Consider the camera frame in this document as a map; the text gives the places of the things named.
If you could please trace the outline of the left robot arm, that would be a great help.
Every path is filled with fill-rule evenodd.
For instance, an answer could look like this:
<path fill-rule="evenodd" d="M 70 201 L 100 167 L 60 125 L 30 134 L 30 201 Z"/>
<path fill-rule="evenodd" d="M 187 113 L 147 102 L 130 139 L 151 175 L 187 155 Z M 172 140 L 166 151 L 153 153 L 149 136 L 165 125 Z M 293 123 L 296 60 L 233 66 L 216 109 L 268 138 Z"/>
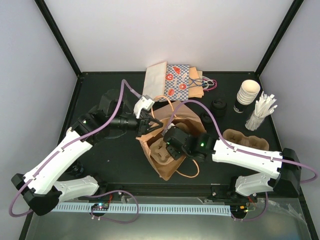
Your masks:
<path fill-rule="evenodd" d="M 151 97 L 140 96 L 133 111 L 124 112 L 129 103 L 122 95 L 116 97 L 116 93 L 116 90 L 104 93 L 99 104 L 77 119 L 61 143 L 40 164 L 11 178 L 19 194 L 38 216 L 71 199 L 93 196 L 101 200 L 107 195 L 107 186 L 91 175 L 67 181 L 58 179 L 72 170 L 81 155 L 105 139 L 111 129 L 133 130 L 141 137 L 163 126 L 148 113 L 155 103 Z"/>

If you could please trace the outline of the large brown paper bag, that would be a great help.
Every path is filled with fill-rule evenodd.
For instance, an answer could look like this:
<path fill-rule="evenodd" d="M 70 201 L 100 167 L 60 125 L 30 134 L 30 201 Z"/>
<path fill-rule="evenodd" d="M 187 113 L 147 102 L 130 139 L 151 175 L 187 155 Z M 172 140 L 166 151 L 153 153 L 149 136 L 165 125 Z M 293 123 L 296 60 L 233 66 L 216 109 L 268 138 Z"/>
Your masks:
<path fill-rule="evenodd" d="M 194 149 L 198 137 L 204 136 L 205 127 L 200 117 L 180 101 L 163 106 L 153 116 L 163 124 L 159 129 L 137 137 L 144 155 L 155 172 L 165 181 L 178 171 L 187 158 L 203 161 L 203 153 Z"/>

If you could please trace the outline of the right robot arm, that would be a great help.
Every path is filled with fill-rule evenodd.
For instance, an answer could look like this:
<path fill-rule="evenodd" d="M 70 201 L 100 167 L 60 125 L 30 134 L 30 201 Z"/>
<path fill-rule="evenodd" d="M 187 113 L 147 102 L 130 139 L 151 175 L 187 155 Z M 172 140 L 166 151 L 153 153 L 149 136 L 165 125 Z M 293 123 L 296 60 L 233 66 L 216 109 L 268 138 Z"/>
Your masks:
<path fill-rule="evenodd" d="M 234 185 L 228 187 L 228 198 L 234 202 L 263 192 L 275 192 L 288 198 L 300 194 L 301 167 L 292 149 L 260 150 L 216 139 L 207 133 L 194 136 L 176 126 L 164 132 L 163 140 L 175 160 L 185 156 L 199 163 L 212 161 L 255 171 L 252 175 L 237 177 Z"/>

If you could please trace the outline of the brown pulp cup carrier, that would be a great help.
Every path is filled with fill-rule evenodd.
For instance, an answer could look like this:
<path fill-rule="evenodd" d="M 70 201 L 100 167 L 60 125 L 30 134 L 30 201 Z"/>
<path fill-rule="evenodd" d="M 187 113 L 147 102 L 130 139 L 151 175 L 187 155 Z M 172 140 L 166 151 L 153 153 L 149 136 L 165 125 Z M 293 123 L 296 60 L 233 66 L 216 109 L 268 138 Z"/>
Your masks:
<path fill-rule="evenodd" d="M 174 158 L 167 151 L 166 146 L 167 143 L 163 141 L 163 138 L 159 138 L 149 147 L 150 156 L 160 165 L 168 165 L 174 161 Z"/>

